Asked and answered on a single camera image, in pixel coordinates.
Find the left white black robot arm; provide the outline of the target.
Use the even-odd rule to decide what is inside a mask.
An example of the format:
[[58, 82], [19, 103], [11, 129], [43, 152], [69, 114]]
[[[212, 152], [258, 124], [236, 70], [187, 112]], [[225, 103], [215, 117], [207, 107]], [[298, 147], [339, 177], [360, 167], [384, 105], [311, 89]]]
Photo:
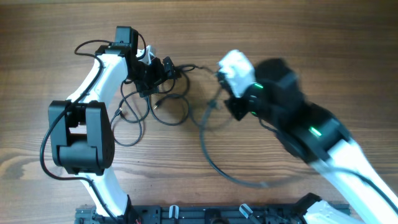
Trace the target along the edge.
[[100, 223], [140, 221], [112, 168], [115, 139], [107, 108], [116, 90], [133, 83], [138, 94], [147, 98], [158, 93], [165, 81], [180, 78], [169, 57], [160, 60], [148, 45], [138, 49], [142, 39], [132, 27], [118, 26], [115, 40], [101, 40], [99, 49], [90, 55], [95, 62], [78, 89], [48, 108], [49, 129], [40, 147], [40, 165], [51, 178], [64, 179], [45, 165], [49, 142], [53, 162], [69, 175], [66, 180], [79, 180], [86, 187], [96, 205], [93, 218]]

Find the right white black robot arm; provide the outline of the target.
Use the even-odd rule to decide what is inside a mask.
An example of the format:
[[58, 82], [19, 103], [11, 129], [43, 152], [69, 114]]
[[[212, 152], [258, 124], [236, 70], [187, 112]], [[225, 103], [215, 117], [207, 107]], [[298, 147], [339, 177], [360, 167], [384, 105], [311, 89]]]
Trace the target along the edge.
[[279, 58], [253, 66], [246, 57], [219, 62], [219, 80], [237, 120], [252, 113], [276, 129], [291, 155], [322, 175], [365, 223], [397, 223], [397, 195], [330, 111], [305, 99], [298, 76]]

